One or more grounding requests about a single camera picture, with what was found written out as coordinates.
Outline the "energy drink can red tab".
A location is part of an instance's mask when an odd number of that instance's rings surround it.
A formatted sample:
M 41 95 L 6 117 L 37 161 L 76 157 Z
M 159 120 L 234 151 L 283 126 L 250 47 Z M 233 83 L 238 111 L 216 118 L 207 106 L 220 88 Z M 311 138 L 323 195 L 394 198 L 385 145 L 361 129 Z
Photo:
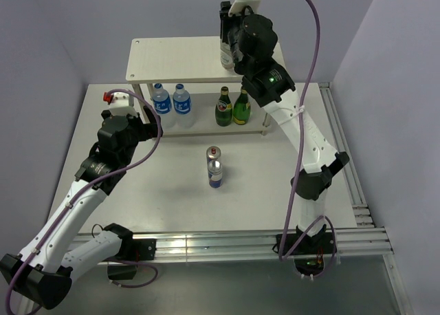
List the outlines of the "energy drink can red tab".
M 211 161 L 221 161 L 221 149 L 217 146 L 209 146 L 206 150 L 207 164 Z

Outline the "green Perrier bottle yellow label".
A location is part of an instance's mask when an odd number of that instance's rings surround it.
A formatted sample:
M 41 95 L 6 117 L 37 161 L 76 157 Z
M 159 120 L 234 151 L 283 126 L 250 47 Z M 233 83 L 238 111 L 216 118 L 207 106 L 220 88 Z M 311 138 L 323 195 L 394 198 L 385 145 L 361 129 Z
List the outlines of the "green Perrier bottle yellow label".
M 250 119 L 250 100 L 248 92 L 242 87 L 233 107 L 233 120 L 236 124 L 245 125 Z

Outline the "energy drink can silver top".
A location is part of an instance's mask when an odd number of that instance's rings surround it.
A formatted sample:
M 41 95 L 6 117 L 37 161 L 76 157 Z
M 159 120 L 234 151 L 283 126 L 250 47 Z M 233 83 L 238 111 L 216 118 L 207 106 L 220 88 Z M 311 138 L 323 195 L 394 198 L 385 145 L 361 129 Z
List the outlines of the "energy drink can silver top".
M 208 183 L 212 188 L 219 188 L 223 181 L 223 166 L 218 160 L 208 164 Z

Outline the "green Perrier bottle red label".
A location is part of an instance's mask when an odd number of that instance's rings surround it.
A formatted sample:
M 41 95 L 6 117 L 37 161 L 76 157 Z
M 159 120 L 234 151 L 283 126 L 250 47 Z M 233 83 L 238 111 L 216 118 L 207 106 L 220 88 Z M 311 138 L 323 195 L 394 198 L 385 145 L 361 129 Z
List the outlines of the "green Perrier bottle red label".
M 232 103 L 229 97 L 229 89 L 226 86 L 221 88 L 220 97 L 215 107 L 216 123 L 221 127 L 226 127 L 232 122 L 233 112 Z

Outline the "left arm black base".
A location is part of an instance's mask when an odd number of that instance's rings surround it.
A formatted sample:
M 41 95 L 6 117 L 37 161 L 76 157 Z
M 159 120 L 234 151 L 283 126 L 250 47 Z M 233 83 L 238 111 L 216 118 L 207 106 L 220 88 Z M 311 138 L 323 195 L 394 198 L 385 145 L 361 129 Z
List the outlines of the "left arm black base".
M 154 260 L 156 241 L 156 239 L 134 239 L 127 251 L 116 255 L 111 260 L 134 262 Z M 134 265 L 108 265 L 107 276 L 114 281 L 128 281 L 135 277 L 137 270 Z

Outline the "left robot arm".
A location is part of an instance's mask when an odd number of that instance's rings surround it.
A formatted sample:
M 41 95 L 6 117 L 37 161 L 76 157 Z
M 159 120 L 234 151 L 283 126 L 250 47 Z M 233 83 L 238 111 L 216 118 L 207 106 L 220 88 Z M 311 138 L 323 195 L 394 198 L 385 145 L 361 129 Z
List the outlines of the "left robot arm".
M 20 253 L 5 254 L 1 273 L 13 292 L 53 309 L 67 296 L 74 281 L 107 259 L 130 261 L 135 252 L 133 233 L 109 224 L 87 243 L 69 250 L 87 218 L 110 196 L 129 169 L 140 142 L 159 140 L 160 118 L 150 105 L 143 108 L 149 122 L 142 122 L 132 106 L 102 112 L 98 140 L 75 174 L 62 204 L 42 230 Z

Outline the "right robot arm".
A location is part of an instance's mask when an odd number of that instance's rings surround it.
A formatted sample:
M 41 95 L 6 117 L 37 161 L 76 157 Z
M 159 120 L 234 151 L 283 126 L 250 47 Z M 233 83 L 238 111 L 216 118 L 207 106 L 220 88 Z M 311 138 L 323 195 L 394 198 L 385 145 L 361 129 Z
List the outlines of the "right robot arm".
M 273 57 L 278 37 L 270 19 L 245 6 L 231 13 L 232 4 L 220 5 L 221 44 L 231 56 L 241 84 L 266 114 L 276 121 L 298 153 L 291 181 L 300 200 L 298 247 L 311 253 L 325 232 L 325 197 L 333 177 L 349 162 L 345 152 L 329 144 L 305 110 L 287 70 Z

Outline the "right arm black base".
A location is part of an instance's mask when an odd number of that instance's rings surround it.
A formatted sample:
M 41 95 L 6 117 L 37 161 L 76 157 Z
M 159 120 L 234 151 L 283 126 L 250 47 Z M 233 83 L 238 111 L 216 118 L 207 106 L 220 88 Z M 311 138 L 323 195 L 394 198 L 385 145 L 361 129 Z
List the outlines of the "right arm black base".
M 314 279 L 322 274 L 326 265 L 331 265 L 337 255 L 336 242 L 331 232 L 306 235 L 289 256 L 294 260 L 300 277 Z

